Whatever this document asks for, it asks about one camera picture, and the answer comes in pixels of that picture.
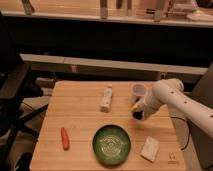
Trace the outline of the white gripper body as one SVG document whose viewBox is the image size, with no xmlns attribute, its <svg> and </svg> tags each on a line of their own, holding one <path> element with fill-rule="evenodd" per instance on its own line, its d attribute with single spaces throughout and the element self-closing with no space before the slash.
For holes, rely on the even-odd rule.
<svg viewBox="0 0 213 171">
<path fill-rule="evenodd" d="M 131 113 L 137 120 L 146 120 L 160 108 L 160 101 L 152 94 L 147 93 L 132 107 Z"/>
</svg>

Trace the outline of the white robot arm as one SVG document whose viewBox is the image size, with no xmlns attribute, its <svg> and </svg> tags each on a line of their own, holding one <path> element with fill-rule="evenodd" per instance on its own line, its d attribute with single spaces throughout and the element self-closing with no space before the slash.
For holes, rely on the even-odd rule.
<svg viewBox="0 0 213 171">
<path fill-rule="evenodd" d="M 142 119 L 146 120 L 162 105 L 170 105 L 213 138 L 213 109 L 187 97 L 183 90 L 184 85 L 179 79 L 156 81 L 152 88 L 133 105 L 131 112 L 142 112 Z"/>
</svg>

